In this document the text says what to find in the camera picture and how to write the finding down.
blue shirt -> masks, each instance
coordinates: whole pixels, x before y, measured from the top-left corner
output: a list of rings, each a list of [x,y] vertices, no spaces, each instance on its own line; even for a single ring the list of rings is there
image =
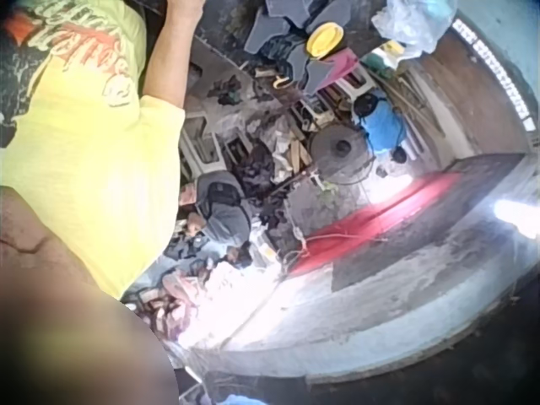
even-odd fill
[[[370,92],[379,99],[387,99],[386,93],[380,89]],[[368,133],[370,146],[375,154],[395,149],[407,135],[403,117],[394,112],[387,100],[379,100],[375,111],[362,120],[353,111],[353,122],[359,127],[362,126]]]

man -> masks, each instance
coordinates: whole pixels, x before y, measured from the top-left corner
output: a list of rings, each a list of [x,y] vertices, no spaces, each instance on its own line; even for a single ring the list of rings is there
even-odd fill
[[[0,30],[3,273],[43,271],[59,256],[73,271],[54,272],[120,298],[164,250],[202,13],[203,0],[168,0],[139,99],[145,28],[135,11],[121,0],[17,2]]]
[[[368,141],[375,154],[390,152],[396,163],[407,162],[402,144],[407,142],[407,127],[403,117],[397,114],[386,94],[373,89],[354,101],[353,122],[368,133]]]
[[[240,183],[228,171],[214,171],[181,189],[179,204],[195,205],[187,216],[187,233],[202,232],[212,242],[227,248],[240,248],[249,240],[251,210]]]

yellow t-shirt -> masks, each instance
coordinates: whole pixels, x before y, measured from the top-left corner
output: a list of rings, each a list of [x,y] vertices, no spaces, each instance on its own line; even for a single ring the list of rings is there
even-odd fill
[[[28,0],[0,30],[0,181],[119,298],[175,226],[184,111],[138,98],[121,0]]]

pink object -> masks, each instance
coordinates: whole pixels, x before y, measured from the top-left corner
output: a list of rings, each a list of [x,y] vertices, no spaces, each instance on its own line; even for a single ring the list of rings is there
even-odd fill
[[[324,62],[333,62],[334,67],[328,77],[319,84],[317,91],[324,89],[330,84],[334,83],[339,78],[342,78],[354,70],[354,67],[358,63],[358,57],[354,54],[350,48],[345,48],[342,51],[334,53],[333,55],[323,59]]]

red mat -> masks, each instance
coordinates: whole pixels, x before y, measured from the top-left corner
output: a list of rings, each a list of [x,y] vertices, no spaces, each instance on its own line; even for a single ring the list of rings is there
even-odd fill
[[[290,272],[291,276],[312,272],[376,239],[403,220],[435,203],[460,177],[459,173],[427,175],[415,180],[392,199],[361,208],[318,230],[306,238],[309,254],[298,260]]]

